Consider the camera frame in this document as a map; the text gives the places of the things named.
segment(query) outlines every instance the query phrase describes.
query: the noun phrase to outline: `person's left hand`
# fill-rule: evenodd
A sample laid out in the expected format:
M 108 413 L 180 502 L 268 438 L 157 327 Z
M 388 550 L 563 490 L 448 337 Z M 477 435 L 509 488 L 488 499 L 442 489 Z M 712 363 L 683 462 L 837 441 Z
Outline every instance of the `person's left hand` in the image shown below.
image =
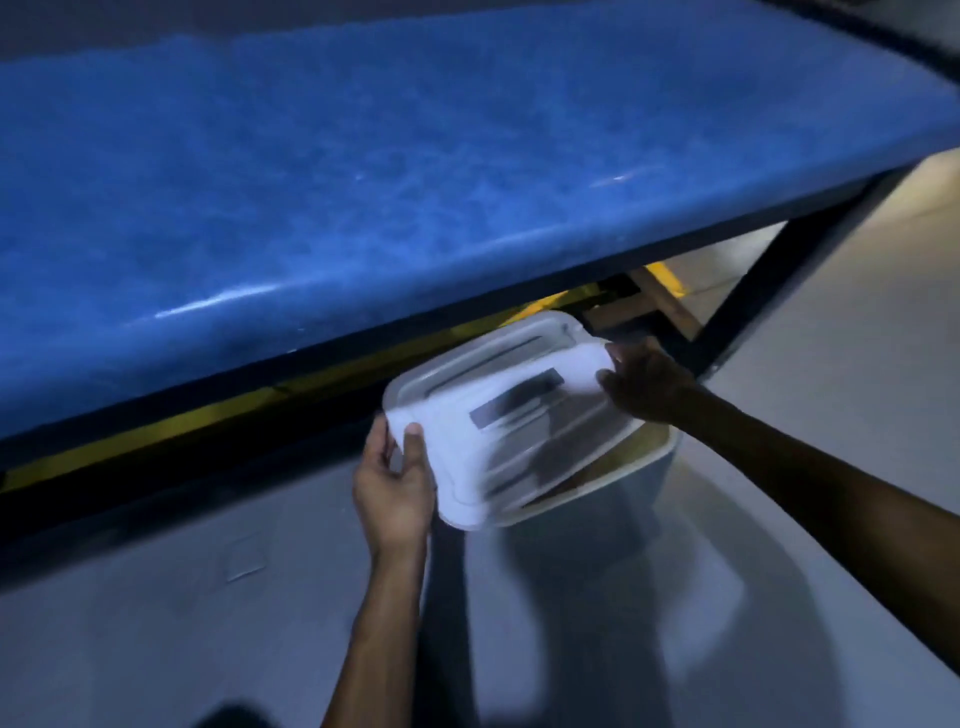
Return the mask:
M 403 467 L 399 473 L 390 470 L 395 448 L 386 416 L 377 415 L 367 435 L 363 459 L 353 474 L 353 502 L 374 562 L 398 555 L 425 558 L 437 502 L 423 428 L 408 425 L 403 433 Z

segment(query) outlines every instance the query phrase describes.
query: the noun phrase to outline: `table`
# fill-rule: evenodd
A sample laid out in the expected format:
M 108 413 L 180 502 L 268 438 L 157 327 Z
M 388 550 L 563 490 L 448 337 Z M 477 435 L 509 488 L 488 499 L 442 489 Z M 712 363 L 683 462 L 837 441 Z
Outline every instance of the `table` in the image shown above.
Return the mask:
M 794 219 L 704 373 L 960 144 L 954 85 L 752 0 L 174 35 L 0 91 L 0 467 Z

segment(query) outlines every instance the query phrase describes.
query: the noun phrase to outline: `plastic lid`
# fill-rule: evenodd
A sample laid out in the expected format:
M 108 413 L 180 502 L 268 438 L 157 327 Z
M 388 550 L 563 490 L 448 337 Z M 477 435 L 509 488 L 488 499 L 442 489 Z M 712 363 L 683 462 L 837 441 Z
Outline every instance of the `plastic lid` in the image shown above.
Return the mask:
M 606 342 L 547 311 L 444 353 L 387 387 L 392 432 L 423 425 L 440 516 L 480 528 L 542 495 L 642 422 L 596 381 Z

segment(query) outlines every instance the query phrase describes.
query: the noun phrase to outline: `person's left arm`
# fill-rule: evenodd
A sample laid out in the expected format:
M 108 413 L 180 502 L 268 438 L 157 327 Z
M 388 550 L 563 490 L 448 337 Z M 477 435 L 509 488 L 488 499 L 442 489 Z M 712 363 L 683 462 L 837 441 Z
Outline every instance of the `person's left arm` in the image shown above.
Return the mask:
M 413 705 L 420 588 L 436 502 L 423 430 L 407 427 L 403 467 L 378 415 L 353 476 L 353 498 L 371 551 L 367 594 L 323 728 L 406 728 Z

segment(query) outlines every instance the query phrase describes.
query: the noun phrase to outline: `square floor patch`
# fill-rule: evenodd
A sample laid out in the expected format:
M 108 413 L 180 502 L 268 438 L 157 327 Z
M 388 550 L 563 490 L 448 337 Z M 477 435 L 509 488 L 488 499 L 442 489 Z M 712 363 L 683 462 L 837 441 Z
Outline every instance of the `square floor patch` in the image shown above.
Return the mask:
M 242 579 L 267 568 L 267 549 L 260 534 L 248 536 L 227 546 L 224 577 L 227 582 Z

